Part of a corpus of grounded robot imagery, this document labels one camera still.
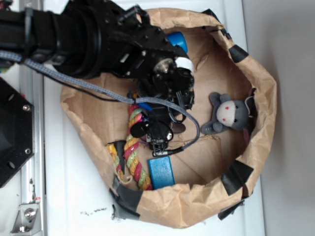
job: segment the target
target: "metal bracket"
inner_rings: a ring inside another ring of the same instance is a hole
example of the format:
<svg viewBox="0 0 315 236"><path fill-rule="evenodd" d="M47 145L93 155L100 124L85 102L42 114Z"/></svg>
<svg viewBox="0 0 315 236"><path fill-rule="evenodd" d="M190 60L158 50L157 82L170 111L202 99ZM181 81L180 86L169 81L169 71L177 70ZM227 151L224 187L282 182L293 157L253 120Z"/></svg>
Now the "metal bracket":
<svg viewBox="0 0 315 236"><path fill-rule="evenodd" d="M0 188L33 155L33 105L0 78Z"/></svg>
<svg viewBox="0 0 315 236"><path fill-rule="evenodd" d="M16 217L11 236L32 236L41 231L39 203L22 204Z"/></svg>

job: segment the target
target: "stuffed toy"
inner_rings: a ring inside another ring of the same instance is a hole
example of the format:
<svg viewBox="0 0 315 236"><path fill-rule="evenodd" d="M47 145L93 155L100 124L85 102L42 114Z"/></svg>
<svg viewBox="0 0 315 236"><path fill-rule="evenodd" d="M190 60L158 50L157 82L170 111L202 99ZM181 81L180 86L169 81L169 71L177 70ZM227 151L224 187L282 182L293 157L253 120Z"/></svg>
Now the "stuffed toy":
<svg viewBox="0 0 315 236"><path fill-rule="evenodd" d="M231 100L228 94L213 92L210 94L213 105L211 120L201 128L203 134L218 134L229 127L238 131L245 129L249 123L251 108L254 106L253 96L245 101Z"/></svg>

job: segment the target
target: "blue rectangular object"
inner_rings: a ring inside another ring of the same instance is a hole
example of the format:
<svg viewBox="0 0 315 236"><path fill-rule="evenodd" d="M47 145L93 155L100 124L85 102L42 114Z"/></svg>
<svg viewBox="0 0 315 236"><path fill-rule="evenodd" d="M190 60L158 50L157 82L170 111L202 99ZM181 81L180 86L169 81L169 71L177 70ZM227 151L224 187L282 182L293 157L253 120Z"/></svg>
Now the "blue rectangular object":
<svg viewBox="0 0 315 236"><path fill-rule="evenodd" d="M153 189L175 184L171 159L169 156L151 159L148 162Z"/></svg>

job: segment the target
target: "colorful rope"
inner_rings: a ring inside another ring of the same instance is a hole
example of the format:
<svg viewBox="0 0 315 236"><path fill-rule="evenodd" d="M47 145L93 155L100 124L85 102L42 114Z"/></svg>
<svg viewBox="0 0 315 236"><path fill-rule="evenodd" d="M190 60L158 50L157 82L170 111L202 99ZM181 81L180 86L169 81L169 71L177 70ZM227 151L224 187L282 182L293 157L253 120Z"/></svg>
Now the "colorful rope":
<svg viewBox="0 0 315 236"><path fill-rule="evenodd" d="M108 144L106 147L107 147L107 150L109 151L109 153L111 154L111 156L113 158L113 161L114 161L114 164L115 164L115 167L116 167L116 171L119 174L120 179L124 180L124 173L122 171L122 166L119 163L119 156L117 154L117 150L115 148L115 145L114 144Z"/></svg>
<svg viewBox="0 0 315 236"><path fill-rule="evenodd" d="M125 154L124 157L126 159L126 165L130 170L131 175L134 180L138 183L138 187L142 190L152 190L151 179L146 171L142 168L141 163L139 162L138 157L138 147L139 147L139 138L134 138L130 134L130 129L133 125L138 122L143 121L142 108L138 105L133 104L129 107L129 130L128 136L126 139L126 144L124 146Z"/></svg>

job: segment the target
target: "brown paper bag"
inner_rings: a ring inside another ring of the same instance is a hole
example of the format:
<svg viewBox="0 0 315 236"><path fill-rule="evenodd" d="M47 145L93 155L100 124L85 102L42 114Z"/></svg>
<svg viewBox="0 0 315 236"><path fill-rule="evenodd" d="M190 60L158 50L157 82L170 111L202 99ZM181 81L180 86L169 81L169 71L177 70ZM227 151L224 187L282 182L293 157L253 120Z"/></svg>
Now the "brown paper bag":
<svg viewBox="0 0 315 236"><path fill-rule="evenodd" d="M116 199L125 217L135 217L174 228L185 228L218 214L252 194L271 149L276 116L276 83L251 56L228 39L215 17L179 9L149 11L151 23L167 33L181 31L195 67L195 104L190 111L200 125L211 118L209 94L228 93L245 99L256 88L257 120L247 145L243 133L228 130L215 136L201 135L197 143L171 156L174 186L139 191L132 178L122 184L105 145L127 136L128 105L103 102L70 88L62 91L62 108ZM135 82L102 74L91 83L126 96ZM170 142L178 147L195 136L195 126ZM151 151L141 146L139 157L148 172Z"/></svg>

